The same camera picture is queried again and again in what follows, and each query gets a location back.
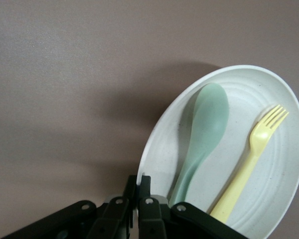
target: spoon handle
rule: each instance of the spoon handle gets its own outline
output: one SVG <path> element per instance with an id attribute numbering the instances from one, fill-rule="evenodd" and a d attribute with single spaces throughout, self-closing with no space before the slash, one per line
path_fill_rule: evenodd
<path id="1" fill-rule="evenodd" d="M 173 194 L 169 200 L 169 205 L 171 207 L 179 202 L 185 201 L 190 181 L 197 169 L 199 160 L 196 160 L 196 162 L 197 163 L 192 163 L 189 167 L 183 166 L 173 190 Z"/>

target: oval plate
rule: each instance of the oval plate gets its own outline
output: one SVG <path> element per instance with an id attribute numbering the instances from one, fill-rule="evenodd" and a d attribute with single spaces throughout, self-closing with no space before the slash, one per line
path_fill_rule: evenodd
<path id="1" fill-rule="evenodd" d="M 275 73 L 239 65 L 214 71 L 189 86 L 167 108 L 145 146 L 137 184 L 151 177 L 151 193 L 169 198 L 186 156 L 195 93 L 220 84 L 229 120 L 219 145 L 197 169 L 186 201 L 209 212 L 249 151 L 249 133 L 275 105 L 290 112 L 259 159 L 227 225 L 251 239 L 267 238 L 286 213 L 299 184 L 299 102 Z"/>

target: fork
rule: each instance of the fork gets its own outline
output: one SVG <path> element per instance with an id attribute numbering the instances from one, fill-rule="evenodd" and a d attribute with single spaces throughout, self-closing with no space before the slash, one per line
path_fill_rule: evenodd
<path id="1" fill-rule="evenodd" d="M 226 223 L 269 139 L 288 114 L 277 105 L 256 124 L 249 137 L 250 153 L 211 211 L 211 216 Z"/>

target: fork handle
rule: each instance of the fork handle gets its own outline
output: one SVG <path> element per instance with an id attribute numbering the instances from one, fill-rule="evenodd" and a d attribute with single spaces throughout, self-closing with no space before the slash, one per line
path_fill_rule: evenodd
<path id="1" fill-rule="evenodd" d="M 249 153 L 247 159 L 238 170 L 237 174 L 229 184 L 224 194 L 221 196 L 210 215 L 222 223 L 226 223 L 229 215 L 241 195 L 255 165 L 259 159 L 259 155 L 252 152 Z"/>

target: plastic utensil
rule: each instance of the plastic utensil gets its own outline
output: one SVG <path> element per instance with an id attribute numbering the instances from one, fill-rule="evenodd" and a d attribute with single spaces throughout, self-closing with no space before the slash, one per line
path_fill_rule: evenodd
<path id="1" fill-rule="evenodd" d="M 213 208 L 211 216 L 226 223 L 269 139 L 288 114 L 277 105 L 256 124 L 249 137 L 250 153 Z"/>
<path id="2" fill-rule="evenodd" d="M 169 201 L 170 206 L 185 200 L 196 169 L 223 137 L 228 116 L 229 105 L 225 90 L 215 83 L 204 86 L 195 102 L 189 147 Z"/>

